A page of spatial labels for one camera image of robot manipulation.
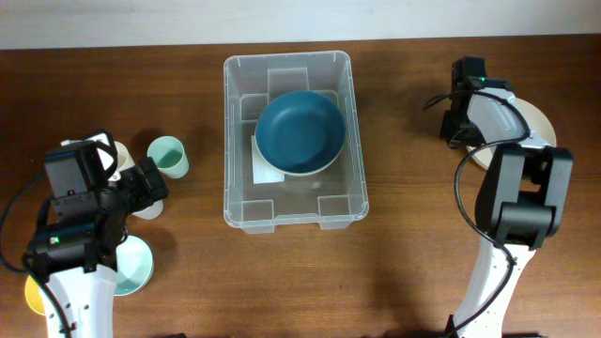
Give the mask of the mint green cup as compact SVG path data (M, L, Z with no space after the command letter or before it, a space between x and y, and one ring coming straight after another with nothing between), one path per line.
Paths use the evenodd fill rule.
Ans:
M162 136L155 139L149 145L146 154L155 162L158 169L170 178L182 178L189 171L190 165L185 148L176 137Z

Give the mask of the beige bowl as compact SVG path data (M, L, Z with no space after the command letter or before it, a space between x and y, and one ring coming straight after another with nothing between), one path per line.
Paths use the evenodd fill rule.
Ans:
M557 145L555 130L547 117L537 107L523 99L516 100L516 107L520 110L532 129L538 132L551 146ZM486 170L492 157L493 152L488 148L476 153L472 159Z

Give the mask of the dark blue bowl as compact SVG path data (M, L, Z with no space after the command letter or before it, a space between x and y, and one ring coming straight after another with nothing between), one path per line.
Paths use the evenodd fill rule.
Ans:
M282 170L306 172L323 166L343 149L346 124L329 98L313 91L293 91L263 110L254 136L268 162Z

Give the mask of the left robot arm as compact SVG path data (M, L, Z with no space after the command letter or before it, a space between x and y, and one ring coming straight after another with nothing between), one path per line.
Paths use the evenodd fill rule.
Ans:
M110 337L126 220L168 194L156 163L145 158L108 180L98 159L48 160L53 197L40 208L23 265L39 284L51 337Z

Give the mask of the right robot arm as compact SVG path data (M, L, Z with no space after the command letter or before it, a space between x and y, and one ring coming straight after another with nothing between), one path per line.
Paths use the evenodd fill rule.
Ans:
M574 158L531 126L511 85L488 77L481 57L464 56L453 63L452 89L445 97L451 107L439 137L450 148L470 148L455 170L455 201L481 240L468 290L444 334L500 337L521 273L560 228ZM464 166L484 150L492 158L469 215L460 178Z

